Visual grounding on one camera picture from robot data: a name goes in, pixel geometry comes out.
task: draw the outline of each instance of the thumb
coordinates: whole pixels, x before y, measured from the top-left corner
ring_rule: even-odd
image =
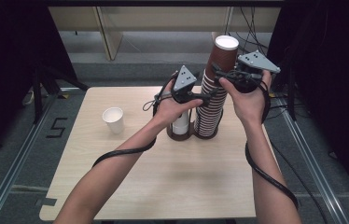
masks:
[[[233,94],[238,92],[235,89],[235,87],[233,86],[233,84],[230,83],[226,78],[221,77],[218,81],[220,82],[220,84],[224,88],[224,90],[226,90],[230,94],[230,96],[233,96]]]

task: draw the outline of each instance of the metal rail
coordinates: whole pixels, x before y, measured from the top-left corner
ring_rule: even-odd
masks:
[[[4,205],[9,192],[11,191],[11,188],[15,180],[17,179],[18,174],[21,171],[24,162],[26,161],[33,144],[35,143],[35,139],[38,137],[41,127],[43,126],[47,114],[51,109],[53,103],[55,102],[56,97],[57,95],[50,95],[47,99],[40,120],[37,123],[33,124],[30,132],[23,142],[23,145],[21,146],[20,151],[17,154],[17,157],[12,162],[11,167],[9,168],[5,178],[0,184],[0,210]]]
[[[286,104],[284,99],[278,99],[277,101],[279,105]],[[317,188],[319,189],[332,218],[334,219],[335,223],[349,223],[349,219],[344,212],[340,201],[324,176],[322,169],[317,163],[313,152],[309,148],[308,143],[306,142],[300,127],[298,126],[298,123],[291,118],[286,110],[284,110],[285,109],[282,108],[286,124],[299,147],[300,153],[304,158],[309,171],[311,172],[312,178],[314,179],[314,182],[317,185]]]

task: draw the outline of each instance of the finger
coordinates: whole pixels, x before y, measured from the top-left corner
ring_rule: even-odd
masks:
[[[172,80],[168,83],[168,85],[166,85],[164,91],[170,91],[170,90],[172,89],[172,87],[173,87],[174,84],[175,84],[175,80],[172,79]]]
[[[233,84],[230,83],[226,78],[221,77],[218,81],[220,82],[224,90],[226,90],[230,94],[230,96],[233,96],[233,94],[236,94],[238,92]]]
[[[267,70],[262,70],[262,81],[265,82],[268,86],[268,90],[271,87],[271,82],[272,82],[272,76],[271,73]]]
[[[203,103],[203,100],[196,99],[196,100],[188,101],[188,102],[182,104],[181,106],[182,106],[183,111],[186,111],[188,109],[192,109],[194,107],[200,106],[202,103]]]

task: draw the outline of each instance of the hand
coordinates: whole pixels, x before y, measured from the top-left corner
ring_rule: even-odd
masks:
[[[271,73],[264,70],[262,72],[262,81],[267,84],[268,88],[271,86]],[[233,101],[236,116],[243,124],[246,122],[261,123],[262,114],[265,107],[265,100],[262,91],[256,88],[249,93],[240,93],[235,87],[224,77],[219,80],[221,86],[230,94]]]
[[[169,82],[164,91],[170,91],[174,83],[174,80]],[[165,125],[169,125],[170,123],[175,122],[184,111],[197,107],[201,104],[202,100],[200,99],[192,100],[184,104],[179,104],[172,97],[167,98],[161,100],[157,114],[154,117],[163,121]]]

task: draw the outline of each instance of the cup rim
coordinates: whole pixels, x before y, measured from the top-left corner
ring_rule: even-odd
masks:
[[[217,41],[221,40],[221,39],[228,39],[230,41],[233,41],[233,45],[230,45],[230,46],[220,45]],[[233,50],[233,49],[238,49],[239,41],[235,37],[230,36],[230,35],[219,35],[218,37],[216,37],[215,44],[220,49]]]
[[[121,114],[121,117],[120,117],[119,119],[116,119],[116,120],[113,120],[113,121],[108,121],[108,120],[106,120],[106,119],[105,119],[105,113],[106,113],[107,111],[113,110],[113,109],[118,110],[118,111],[120,112],[120,114]],[[114,123],[114,122],[117,122],[117,121],[119,121],[120,119],[122,119],[123,116],[124,116],[124,111],[123,111],[121,108],[117,107],[117,106],[113,106],[113,107],[108,107],[108,108],[103,112],[103,114],[102,114],[102,119],[103,119],[104,122],[107,122],[107,123]]]

